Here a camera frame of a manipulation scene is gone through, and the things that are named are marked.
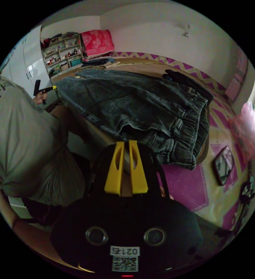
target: white bookshelf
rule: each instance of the white bookshelf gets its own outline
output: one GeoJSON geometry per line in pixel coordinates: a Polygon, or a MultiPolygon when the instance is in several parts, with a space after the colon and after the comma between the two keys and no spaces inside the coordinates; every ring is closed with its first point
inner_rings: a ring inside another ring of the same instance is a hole
{"type": "Polygon", "coordinates": [[[42,56],[45,62],[45,66],[48,74],[54,69],[59,68],[59,66],[67,63],[69,68],[60,71],[58,74],[69,70],[71,66],[71,61],[80,58],[83,61],[82,46],[80,35],[68,37],[62,40],[58,40],[42,50],[42,56]]]}

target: ceiling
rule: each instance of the ceiling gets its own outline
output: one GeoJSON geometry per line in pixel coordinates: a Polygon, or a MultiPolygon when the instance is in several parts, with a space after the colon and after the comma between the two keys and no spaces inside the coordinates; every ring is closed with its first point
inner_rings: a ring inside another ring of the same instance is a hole
{"type": "Polygon", "coordinates": [[[142,2],[173,3],[171,0],[83,0],[52,14],[40,24],[46,27],[68,18],[100,16],[119,7],[142,2]]]}

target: number label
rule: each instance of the number label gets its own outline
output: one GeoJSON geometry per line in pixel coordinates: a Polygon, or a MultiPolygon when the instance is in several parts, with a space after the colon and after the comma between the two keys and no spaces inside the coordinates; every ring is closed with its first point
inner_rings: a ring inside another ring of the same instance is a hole
{"type": "Polygon", "coordinates": [[[140,247],[110,246],[110,255],[119,257],[138,257],[140,256],[140,247]]]}

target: red pillow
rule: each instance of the red pillow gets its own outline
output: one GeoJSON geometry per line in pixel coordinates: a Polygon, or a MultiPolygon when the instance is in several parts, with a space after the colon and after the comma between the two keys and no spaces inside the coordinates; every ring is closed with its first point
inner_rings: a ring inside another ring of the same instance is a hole
{"type": "Polygon", "coordinates": [[[80,35],[89,59],[115,50],[109,30],[91,30],[80,35]]]}

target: gray denim jeans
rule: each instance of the gray denim jeans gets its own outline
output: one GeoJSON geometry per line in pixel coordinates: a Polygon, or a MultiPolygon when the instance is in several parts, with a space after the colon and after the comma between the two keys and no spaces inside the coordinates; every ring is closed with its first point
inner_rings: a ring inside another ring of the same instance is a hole
{"type": "Polygon", "coordinates": [[[117,140],[152,148],[161,164],[196,167],[209,133],[208,100],[172,81],[125,71],[88,69],[57,82],[60,95],[117,140]]]}

